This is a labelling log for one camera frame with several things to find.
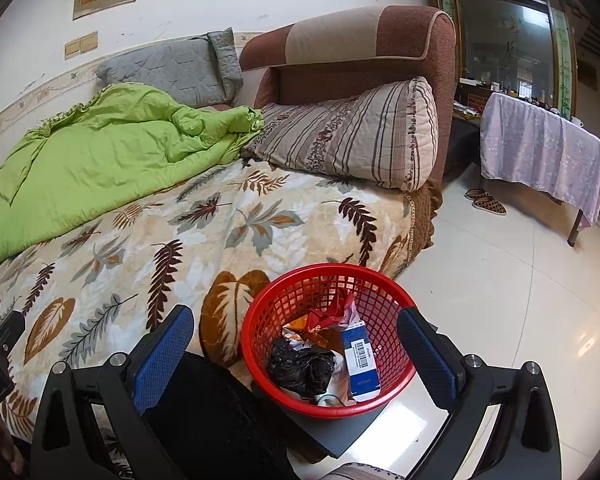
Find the pink tablecloth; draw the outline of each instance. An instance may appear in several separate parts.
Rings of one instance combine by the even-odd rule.
[[[480,124],[482,176],[521,182],[582,210],[600,212],[600,139],[542,108],[493,93]]]

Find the slipper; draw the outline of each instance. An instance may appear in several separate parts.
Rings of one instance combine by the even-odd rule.
[[[468,198],[469,200],[478,200],[479,198],[485,198],[488,196],[491,195],[485,190],[483,190],[481,187],[478,187],[476,189],[470,189],[464,194],[464,197]]]
[[[491,195],[475,200],[474,207],[476,209],[488,211],[494,215],[504,216],[507,214],[507,210],[504,209],[504,206]]]

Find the green comforter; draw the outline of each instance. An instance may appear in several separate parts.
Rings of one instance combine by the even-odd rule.
[[[259,110],[178,104],[136,83],[27,132],[0,168],[0,262],[101,214],[237,158]]]

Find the barcode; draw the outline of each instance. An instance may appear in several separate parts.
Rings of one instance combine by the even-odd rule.
[[[366,368],[367,366],[369,366],[368,362],[366,361],[365,342],[356,341],[355,343],[353,343],[353,350],[356,353],[358,367]]]

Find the tiled floor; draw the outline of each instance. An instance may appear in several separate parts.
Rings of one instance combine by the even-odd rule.
[[[478,211],[464,198],[477,180],[471,166],[446,187],[433,247],[397,281],[461,352],[496,366],[541,365],[558,423],[562,477],[576,480],[600,448],[600,224],[570,248],[574,208],[494,181],[487,190],[507,215]],[[477,465],[495,411],[488,411],[458,479]],[[303,479],[345,462],[407,474],[445,416],[416,376],[339,460],[309,465],[292,457],[292,463]]]

